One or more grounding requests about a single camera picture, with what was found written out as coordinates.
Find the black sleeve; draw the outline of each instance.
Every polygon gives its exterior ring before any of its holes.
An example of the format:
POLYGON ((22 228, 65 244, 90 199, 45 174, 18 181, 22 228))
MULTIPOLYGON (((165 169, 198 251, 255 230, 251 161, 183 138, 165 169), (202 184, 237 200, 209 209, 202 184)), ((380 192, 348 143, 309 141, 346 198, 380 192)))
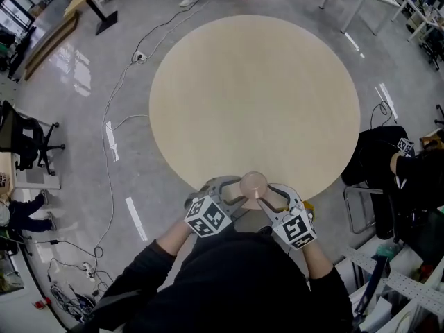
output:
POLYGON ((310 290, 312 309, 322 316, 316 320, 316 332, 351 332, 352 303, 336 268, 320 279, 310 279, 310 290))
POLYGON ((144 296, 154 295, 167 278, 175 258, 153 241, 117 277, 103 297, 136 290, 142 290, 144 296))
POLYGON ((415 207, 433 209, 444 204, 444 150, 422 152, 416 158, 399 157, 396 174, 406 178, 404 197, 415 207))

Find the shoe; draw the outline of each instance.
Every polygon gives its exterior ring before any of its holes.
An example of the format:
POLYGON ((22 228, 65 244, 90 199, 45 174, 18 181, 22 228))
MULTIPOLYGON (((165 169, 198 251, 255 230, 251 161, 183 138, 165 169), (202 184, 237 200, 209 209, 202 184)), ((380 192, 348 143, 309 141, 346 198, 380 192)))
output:
POLYGON ((271 234, 273 233, 273 229, 270 225, 266 225, 258 230, 257 233, 263 236, 271 236, 271 234))
POLYGON ((51 230, 53 232, 55 232, 57 230, 57 225, 56 225, 56 218, 54 217, 53 213, 51 211, 46 211, 46 213, 48 214, 47 219, 51 220, 51 230))
POLYGON ((198 1, 198 0, 183 0, 183 1, 179 4, 179 6, 180 6, 181 8, 185 8, 185 7, 191 5, 192 3, 195 3, 195 2, 197 2, 197 1, 198 1))
POLYGON ((48 190, 40 190, 40 194, 43 195, 43 205, 49 205, 48 190))

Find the tangled wires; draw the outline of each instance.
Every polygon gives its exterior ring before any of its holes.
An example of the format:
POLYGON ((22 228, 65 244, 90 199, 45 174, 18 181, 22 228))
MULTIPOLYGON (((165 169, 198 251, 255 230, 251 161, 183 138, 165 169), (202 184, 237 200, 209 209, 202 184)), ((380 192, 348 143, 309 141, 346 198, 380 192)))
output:
POLYGON ((383 126, 383 125, 385 125, 387 122, 389 122, 390 119, 391 119, 391 117, 393 116, 393 111, 391 110, 391 107, 390 107, 389 103, 387 103, 387 101, 381 101, 381 103, 378 103, 378 104, 373 108, 372 116, 371 116, 371 118, 370 118, 370 129, 371 129, 371 130, 373 129, 373 114, 375 113, 375 110, 376 110, 377 108, 379 108, 379 111, 381 111, 381 113, 382 113, 384 116, 387 116, 387 115, 389 114, 389 111, 390 111, 390 116, 388 116, 388 119, 385 120, 385 121, 382 123, 381 126, 383 126))

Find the black shirt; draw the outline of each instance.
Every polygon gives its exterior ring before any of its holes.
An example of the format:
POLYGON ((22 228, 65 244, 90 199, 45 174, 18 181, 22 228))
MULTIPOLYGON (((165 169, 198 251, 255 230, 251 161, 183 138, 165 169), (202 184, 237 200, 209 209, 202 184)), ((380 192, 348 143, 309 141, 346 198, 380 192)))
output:
POLYGON ((351 331, 351 304, 336 269, 310 280, 310 290, 271 237, 233 231, 199 239, 174 283, 157 292, 174 259, 155 241, 146 247, 104 298, 139 294, 98 309, 85 328, 126 322, 125 333, 351 331))

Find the power strip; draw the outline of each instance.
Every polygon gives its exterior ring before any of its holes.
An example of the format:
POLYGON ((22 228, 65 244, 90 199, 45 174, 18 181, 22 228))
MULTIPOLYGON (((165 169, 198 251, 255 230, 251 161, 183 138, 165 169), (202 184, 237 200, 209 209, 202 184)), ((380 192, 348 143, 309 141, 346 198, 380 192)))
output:
POLYGON ((85 268, 86 276, 87 276, 92 282, 95 282, 96 279, 94 279, 94 273, 93 273, 93 270, 92 270, 92 266, 89 265, 87 262, 84 262, 82 265, 83 265, 83 267, 85 268))

